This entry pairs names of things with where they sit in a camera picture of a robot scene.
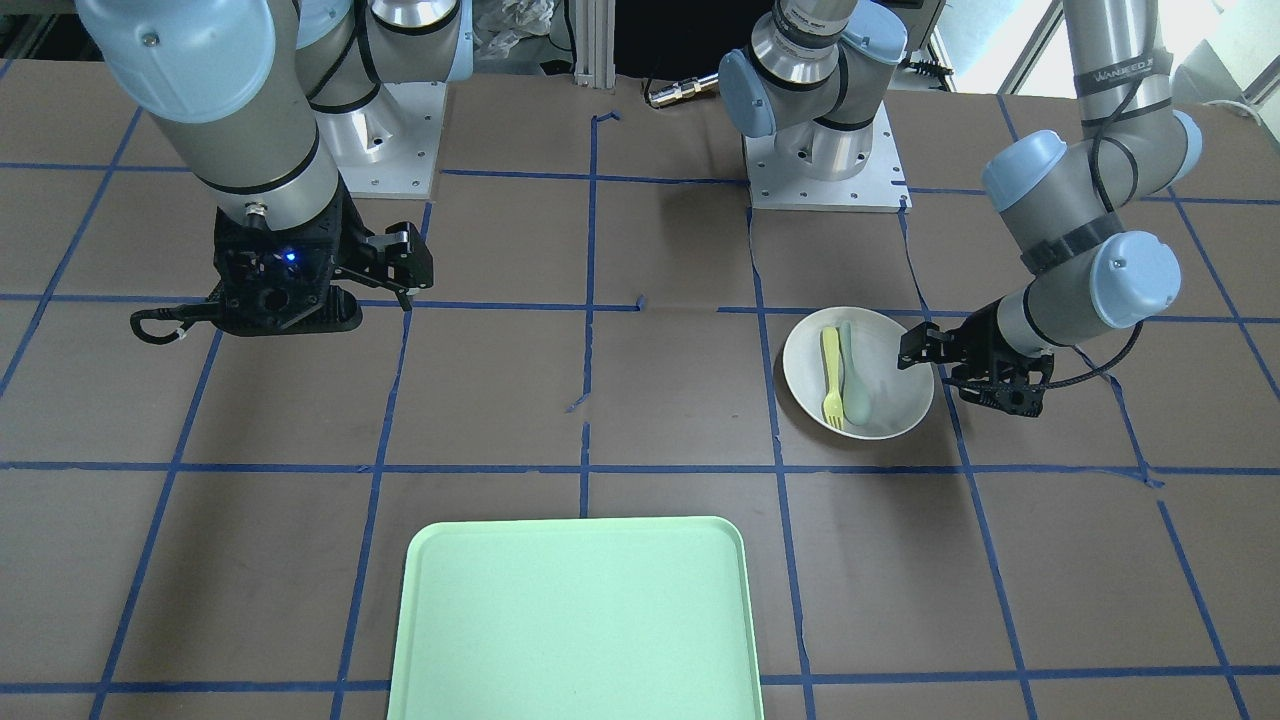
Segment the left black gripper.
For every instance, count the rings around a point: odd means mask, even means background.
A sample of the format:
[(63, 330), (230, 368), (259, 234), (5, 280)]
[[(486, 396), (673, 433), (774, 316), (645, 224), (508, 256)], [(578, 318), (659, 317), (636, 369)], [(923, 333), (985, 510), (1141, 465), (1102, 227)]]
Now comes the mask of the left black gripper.
[(897, 369), (954, 365), (943, 383), (969, 404), (1004, 404), (1010, 386), (1046, 382), (1046, 356), (1016, 351), (998, 325), (1000, 301), (973, 313), (959, 328), (943, 331), (923, 322), (900, 337)]

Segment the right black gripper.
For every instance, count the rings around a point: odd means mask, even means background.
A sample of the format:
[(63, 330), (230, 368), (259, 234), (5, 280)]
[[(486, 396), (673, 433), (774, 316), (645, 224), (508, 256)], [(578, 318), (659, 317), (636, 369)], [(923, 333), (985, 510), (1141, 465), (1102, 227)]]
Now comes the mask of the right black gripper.
[(396, 296), (403, 311), (434, 286), (434, 259), (411, 222), (380, 234), (364, 227), (355, 202), (339, 182), (319, 215), (289, 229), (273, 229), (266, 217), (232, 219), (221, 209), (214, 220), (214, 266), (228, 292), (285, 282), (333, 283), (340, 279)]

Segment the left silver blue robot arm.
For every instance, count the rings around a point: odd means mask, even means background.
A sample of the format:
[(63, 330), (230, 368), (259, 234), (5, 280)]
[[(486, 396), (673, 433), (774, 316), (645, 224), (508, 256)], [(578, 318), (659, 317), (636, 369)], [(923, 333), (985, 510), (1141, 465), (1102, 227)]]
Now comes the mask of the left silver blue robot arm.
[(1172, 56), (1156, 1), (1062, 5), (1082, 138), (1042, 129), (997, 154), (984, 191), (1030, 283), (943, 331), (906, 332), (899, 369), (948, 366), (946, 383), (983, 407), (1038, 416), (1044, 396), (1087, 380), (1052, 378), (1055, 356), (1114, 331), (1140, 333), (1181, 290), (1174, 251), (1120, 210), (1169, 188), (1198, 163), (1203, 135), (1172, 106)]

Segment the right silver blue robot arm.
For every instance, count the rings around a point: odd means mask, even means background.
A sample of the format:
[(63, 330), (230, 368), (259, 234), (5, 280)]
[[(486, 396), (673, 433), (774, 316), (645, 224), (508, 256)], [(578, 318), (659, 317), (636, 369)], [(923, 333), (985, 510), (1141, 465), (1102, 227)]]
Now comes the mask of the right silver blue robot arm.
[(371, 232), (321, 117), (380, 102), (378, 63), (397, 40), (454, 40), (447, 1), (78, 1), (79, 20), (123, 90), (214, 196), (219, 282), (200, 304), (132, 315), (206, 322), (253, 337), (346, 332), (355, 282), (412, 299), (433, 258), (410, 222)]

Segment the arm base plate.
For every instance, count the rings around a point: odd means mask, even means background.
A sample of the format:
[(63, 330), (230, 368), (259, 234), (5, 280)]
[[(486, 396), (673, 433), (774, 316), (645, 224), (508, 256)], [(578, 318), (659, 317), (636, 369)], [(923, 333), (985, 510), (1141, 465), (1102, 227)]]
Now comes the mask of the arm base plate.
[(810, 122), (742, 137), (742, 152), (756, 210), (895, 214), (913, 208), (886, 105), (860, 129)]
[(351, 196), (431, 197), (448, 90), (440, 82), (384, 85), (361, 108), (316, 111)]

